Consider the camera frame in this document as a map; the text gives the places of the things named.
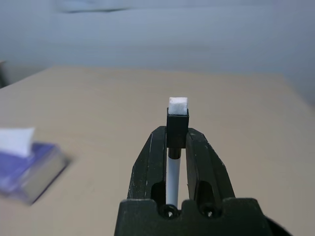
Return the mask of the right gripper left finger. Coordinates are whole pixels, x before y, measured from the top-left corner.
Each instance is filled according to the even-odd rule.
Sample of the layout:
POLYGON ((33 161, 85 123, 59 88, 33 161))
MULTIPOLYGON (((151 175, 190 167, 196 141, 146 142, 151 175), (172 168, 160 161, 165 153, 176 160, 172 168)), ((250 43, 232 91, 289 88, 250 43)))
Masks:
POLYGON ((166 204, 166 127, 149 135, 131 171, 128 199, 152 199, 166 204))

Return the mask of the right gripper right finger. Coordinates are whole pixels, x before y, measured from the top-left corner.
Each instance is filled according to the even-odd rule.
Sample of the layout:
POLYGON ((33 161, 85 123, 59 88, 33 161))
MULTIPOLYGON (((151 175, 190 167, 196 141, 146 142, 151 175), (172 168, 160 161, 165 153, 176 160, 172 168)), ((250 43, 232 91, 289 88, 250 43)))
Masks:
POLYGON ((234 191, 224 163, 205 135, 189 128, 186 140, 186 162, 189 198, 201 206, 222 205, 233 198, 234 191))

